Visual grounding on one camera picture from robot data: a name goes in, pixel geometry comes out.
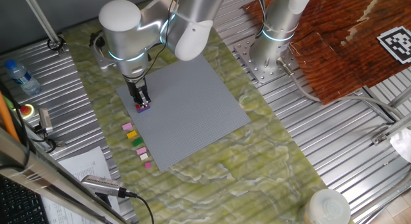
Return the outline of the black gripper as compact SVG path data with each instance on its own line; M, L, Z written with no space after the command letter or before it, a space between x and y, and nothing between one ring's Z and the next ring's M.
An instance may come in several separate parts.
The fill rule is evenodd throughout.
M136 104L141 106L149 105L150 98L147 95L148 89L145 77L138 79L128 79L128 90Z

